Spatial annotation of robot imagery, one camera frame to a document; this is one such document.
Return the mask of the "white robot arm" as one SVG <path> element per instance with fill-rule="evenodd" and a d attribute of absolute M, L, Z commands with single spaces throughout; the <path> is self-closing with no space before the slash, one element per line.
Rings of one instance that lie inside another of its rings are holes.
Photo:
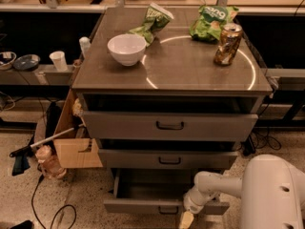
<path fill-rule="evenodd" d="M 197 173 L 183 197 L 179 229 L 189 229 L 218 194 L 241 199 L 240 229 L 304 229 L 305 174 L 281 157 L 252 158 L 242 177 Z"/>

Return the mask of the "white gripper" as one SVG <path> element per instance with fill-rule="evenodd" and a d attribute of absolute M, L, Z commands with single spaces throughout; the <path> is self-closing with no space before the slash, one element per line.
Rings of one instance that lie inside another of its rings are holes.
<path fill-rule="evenodd" d="M 193 223 L 193 214 L 199 214 L 207 202 L 220 194 L 218 173 L 199 172 L 193 179 L 193 187 L 183 196 L 185 212 L 181 214 L 178 229 L 189 229 Z"/>

